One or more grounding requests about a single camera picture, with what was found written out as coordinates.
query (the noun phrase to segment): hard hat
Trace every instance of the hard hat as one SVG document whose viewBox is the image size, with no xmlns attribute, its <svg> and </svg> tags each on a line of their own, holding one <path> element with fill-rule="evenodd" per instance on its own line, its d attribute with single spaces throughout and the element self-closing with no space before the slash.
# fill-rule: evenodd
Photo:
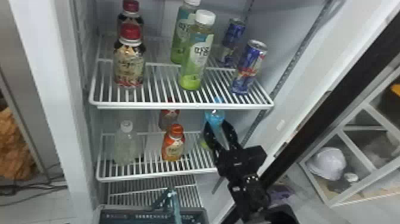
<svg viewBox="0 0 400 224">
<path fill-rule="evenodd" d="M 311 173 L 330 181 L 337 181 L 342 177 L 347 163 L 340 149 L 323 147 L 306 162 L 306 165 Z"/>
</svg>

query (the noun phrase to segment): white wire rack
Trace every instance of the white wire rack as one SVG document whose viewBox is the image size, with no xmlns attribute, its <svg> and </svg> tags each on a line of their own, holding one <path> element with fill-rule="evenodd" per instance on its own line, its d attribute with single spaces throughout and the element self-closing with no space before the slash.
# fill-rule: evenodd
<svg viewBox="0 0 400 224">
<path fill-rule="evenodd" d="M 164 191 L 165 189 L 152 189 L 139 192 L 110 194 L 107 198 L 107 204 L 149 207 Z M 176 187 L 176 191 L 181 207 L 201 207 L 196 186 L 178 186 Z"/>
<path fill-rule="evenodd" d="M 151 206 L 168 187 L 176 188 L 181 207 L 202 207 L 192 175 L 108 183 L 107 204 Z"/>
<path fill-rule="evenodd" d="M 200 90 L 186 91 L 179 87 L 177 74 L 180 66 L 169 60 L 170 44 L 162 38 L 145 40 L 149 48 L 145 66 L 145 80 L 140 88 L 126 89 L 113 81 L 112 45 L 100 41 L 98 64 L 90 88 L 89 102 L 100 109 L 268 109 L 274 102 L 256 81 L 246 95 L 231 93 L 230 84 L 235 69 L 219 67 L 213 57 L 208 60 Z M 223 99 L 215 103 L 215 97 Z"/>
<path fill-rule="evenodd" d="M 217 172 L 212 155 L 198 144 L 199 132 L 185 133 L 185 153 L 177 161 L 164 161 L 161 157 L 163 133 L 140 133 L 144 153 L 121 166 L 114 161 L 114 134 L 102 134 L 96 167 L 100 182 L 129 181 L 162 176 L 188 175 Z"/>
</svg>

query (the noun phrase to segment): blue and silver can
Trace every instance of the blue and silver can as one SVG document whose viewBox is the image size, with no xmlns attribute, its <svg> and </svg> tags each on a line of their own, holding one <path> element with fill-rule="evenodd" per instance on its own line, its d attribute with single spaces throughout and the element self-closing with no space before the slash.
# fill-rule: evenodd
<svg viewBox="0 0 400 224">
<path fill-rule="evenodd" d="M 261 63 L 267 54 L 267 46 L 261 41 L 250 40 L 237 64 L 237 76 L 232 82 L 232 92 L 247 94 L 261 68 Z"/>
<path fill-rule="evenodd" d="M 246 24 L 239 18 L 229 20 L 221 48 L 217 55 L 217 60 L 224 67 L 230 67 L 233 64 L 233 53 L 238 48 L 238 42 L 245 32 Z"/>
</svg>

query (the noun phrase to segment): refrigerator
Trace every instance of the refrigerator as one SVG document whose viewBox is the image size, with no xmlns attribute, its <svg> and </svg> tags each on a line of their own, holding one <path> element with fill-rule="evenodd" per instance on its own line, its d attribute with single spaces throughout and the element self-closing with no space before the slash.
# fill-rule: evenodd
<svg viewBox="0 0 400 224">
<path fill-rule="evenodd" d="M 246 21 L 235 61 L 250 39 L 267 45 L 251 92 L 239 96 L 229 91 L 236 66 L 221 67 L 213 55 L 201 90 L 180 89 L 176 82 L 180 66 L 169 58 L 182 1 L 139 3 L 145 21 L 145 80 L 142 87 L 129 90 L 112 80 L 122 1 L 2 4 L 10 8 L 17 27 L 16 38 L 22 43 L 51 133 L 48 137 L 80 223 L 98 223 L 104 208 L 150 206 L 167 186 L 176 187 L 183 209 L 203 208 L 209 223 L 235 223 L 237 210 L 228 181 L 220 179 L 210 153 L 196 144 L 204 111 L 224 110 L 245 148 L 263 147 L 267 158 L 258 175 L 268 188 L 309 149 L 306 143 L 317 142 L 321 133 L 306 132 L 313 135 L 300 140 L 310 123 L 328 126 L 339 117 L 340 113 L 334 117 L 335 113 L 324 111 L 326 121 L 318 120 L 319 109 L 332 93 L 340 92 L 337 86 L 346 89 L 342 81 L 400 9 L 396 0 L 202 0 L 200 8 L 217 16 L 211 54 L 220 46 L 230 18 Z M 215 102 L 214 97 L 224 101 Z M 161 159 L 162 109 L 180 110 L 186 151 L 176 162 Z M 126 119 L 135 121 L 143 156 L 119 166 L 113 160 L 114 137 Z"/>
</svg>

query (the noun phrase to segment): green drink bottle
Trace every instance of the green drink bottle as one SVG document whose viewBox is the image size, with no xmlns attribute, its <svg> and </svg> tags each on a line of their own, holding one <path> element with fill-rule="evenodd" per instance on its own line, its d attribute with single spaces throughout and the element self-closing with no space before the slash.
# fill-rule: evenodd
<svg viewBox="0 0 400 224">
<path fill-rule="evenodd" d="M 179 85 L 183 89 L 196 90 L 201 86 L 205 63 L 211 53 L 215 14 L 207 10 L 196 12 L 195 25 L 189 29 L 189 40 L 185 47 Z"/>
<path fill-rule="evenodd" d="M 175 64 L 182 62 L 185 44 L 188 40 L 188 30 L 195 24 L 195 13 L 201 0 L 184 0 L 179 7 L 176 17 L 174 37 L 172 39 L 171 61 Z"/>
</svg>

